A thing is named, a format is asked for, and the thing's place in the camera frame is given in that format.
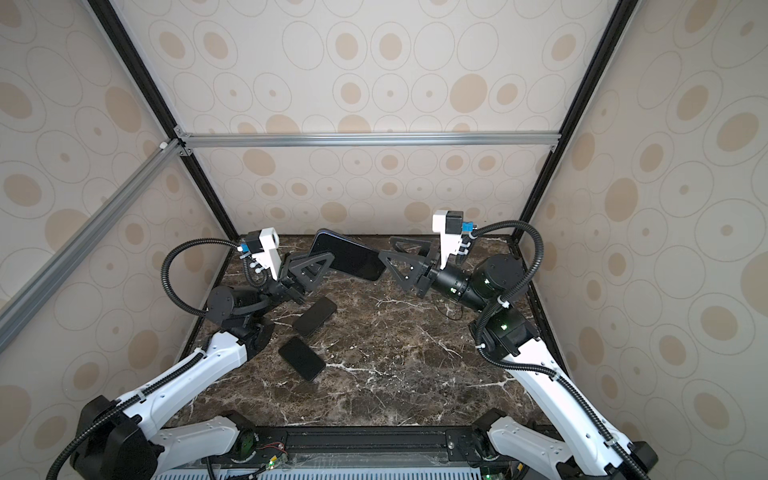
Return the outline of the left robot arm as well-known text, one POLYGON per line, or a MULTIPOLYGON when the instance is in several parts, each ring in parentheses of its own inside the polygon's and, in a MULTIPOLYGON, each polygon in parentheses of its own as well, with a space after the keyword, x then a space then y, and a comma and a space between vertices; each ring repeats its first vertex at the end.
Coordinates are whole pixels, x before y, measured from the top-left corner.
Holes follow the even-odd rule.
POLYGON ((84 479, 151 479, 176 467, 234 451, 253 427, 238 414, 224 414, 186 427, 167 422, 198 394, 261 353, 274 324, 268 312, 303 303, 318 287, 335 257, 330 252, 279 261, 260 285, 214 288, 205 309, 195 313, 218 331, 155 379, 114 400, 103 396, 81 411, 75 438, 50 466, 58 478, 70 465, 84 479))

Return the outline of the blue phone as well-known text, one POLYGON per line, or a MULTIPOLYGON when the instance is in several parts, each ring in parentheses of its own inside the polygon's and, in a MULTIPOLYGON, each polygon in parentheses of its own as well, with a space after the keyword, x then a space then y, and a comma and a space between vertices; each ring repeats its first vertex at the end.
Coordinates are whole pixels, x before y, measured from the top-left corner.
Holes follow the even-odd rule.
POLYGON ((328 229, 315 234, 310 254, 332 253, 331 268, 367 281, 377 281, 385 271, 379 251, 328 229))

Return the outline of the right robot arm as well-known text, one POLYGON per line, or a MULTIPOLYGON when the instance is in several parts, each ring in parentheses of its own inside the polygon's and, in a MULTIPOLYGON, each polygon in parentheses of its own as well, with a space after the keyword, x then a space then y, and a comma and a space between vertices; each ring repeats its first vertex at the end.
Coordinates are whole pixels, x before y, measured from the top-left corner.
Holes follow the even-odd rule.
POLYGON ((512 254, 495 255, 472 273, 442 263, 428 241, 416 254, 410 239, 393 237, 379 254, 404 291, 434 290, 479 316, 470 333, 480 356, 508 372, 552 422, 555 437, 526 427, 510 416, 488 413, 478 421, 476 449, 481 457, 510 457, 547 479, 646 479, 658 456, 643 441, 633 442, 611 424, 559 366, 536 326, 513 305, 543 261, 540 234, 524 222, 513 227, 528 233, 534 258, 528 267, 512 254))

